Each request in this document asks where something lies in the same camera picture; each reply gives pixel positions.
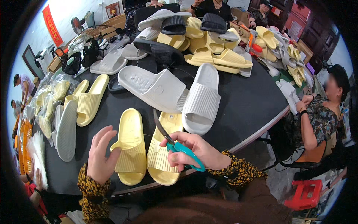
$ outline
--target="black table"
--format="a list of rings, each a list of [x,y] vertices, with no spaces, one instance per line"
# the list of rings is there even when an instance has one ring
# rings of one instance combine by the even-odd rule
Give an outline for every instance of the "black table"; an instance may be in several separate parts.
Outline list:
[[[185,70],[195,77],[198,67],[189,64],[173,66]],[[169,69],[176,77],[190,89],[194,79],[179,69]],[[76,78],[78,81],[88,79],[90,89],[98,74],[89,70]],[[253,60],[251,77],[233,75],[219,71],[219,90],[221,96],[217,117],[212,128],[203,138],[218,150],[230,149],[235,152],[248,145],[265,133],[278,120],[289,111],[288,103],[276,86],[270,75],[261,65]],[[76,153],[72,161],[63,162],[54,148],[45,140],[45,161],[49,191],[58,194],[81,194],[77,187],[78,173],[87,161],[93,136],[104,126],[113,125],[118,130],[119,120],[128,108],[137,109],[143,120],[144,134],[153,135],[155,124],[153,121],[153,108],[134,96],[130,92],[112,95],[105,91],[98,112],[93,121],[76,129]],[[34,132],[39,130],[34,125]],[[146,150],[148,150],[151,137],[144,135]],[[110,146],[117,141],[114,137],[108,146],[106,156],[110,154]],[[193,169],[183,171],[181,176],[195,172]],[[115,194],[125,194],[156,187],[156,183],[148,174],[135,186],[122,184],[116,173],[111,176],[116,184]]]

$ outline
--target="man in pink shirt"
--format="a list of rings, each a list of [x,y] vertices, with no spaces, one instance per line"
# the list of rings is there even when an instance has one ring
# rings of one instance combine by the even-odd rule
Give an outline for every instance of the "man in pink shirt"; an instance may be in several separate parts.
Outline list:
[[[21,90],[23,92],[21,101],[24,101],[24,105],[27,102],[27,98],[29,96],[34,96],[37,88],[35,87],[35,84],[31,81],[31,79],[27,75],[19,75],[16,74],[14,77],[14,87],[19,85],[21,86]]]

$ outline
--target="red plastic stool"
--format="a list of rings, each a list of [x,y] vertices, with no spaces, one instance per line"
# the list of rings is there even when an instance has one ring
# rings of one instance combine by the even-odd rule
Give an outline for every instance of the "red plastic stool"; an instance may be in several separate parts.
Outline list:
[[[293,199],[286,200],[284,205],[296,211],[317,206],[322,190],[321,180],[293,181],[292,185],[297,185],[296,193]]]

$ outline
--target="red banner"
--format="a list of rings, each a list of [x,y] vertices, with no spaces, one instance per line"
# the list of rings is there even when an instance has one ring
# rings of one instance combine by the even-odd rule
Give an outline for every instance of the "red banner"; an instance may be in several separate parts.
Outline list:
[[[58,33],[55,23],[53,22],[51,11],[50,11],[50,5],[47,5],[46,8],[42,10],[42,14],[44,15],[48,32],[50,33],[53,41],[55,42],[56,46],[60,46],[63,43],[63,40],[60,34]]]

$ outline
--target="teal scissors handle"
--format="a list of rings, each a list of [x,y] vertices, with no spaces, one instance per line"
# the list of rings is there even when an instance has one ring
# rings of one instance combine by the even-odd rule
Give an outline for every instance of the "teal scissors handle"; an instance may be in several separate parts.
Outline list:
[[[175,145],[166,144],[166,149],[171,150],[172,152],[184,152],[185,154],[187,154],[188,156],[192,157],[200,166],[200,168],[197,168],[196,166],[190,165],[194,170],[197,171],[201,171],[201,172],[205,172],[205,166],[204,164],[200,161],[200,159],[193,153],[193,151],[191,151],[188,147],[183,146],[181,143],[176,142]]]

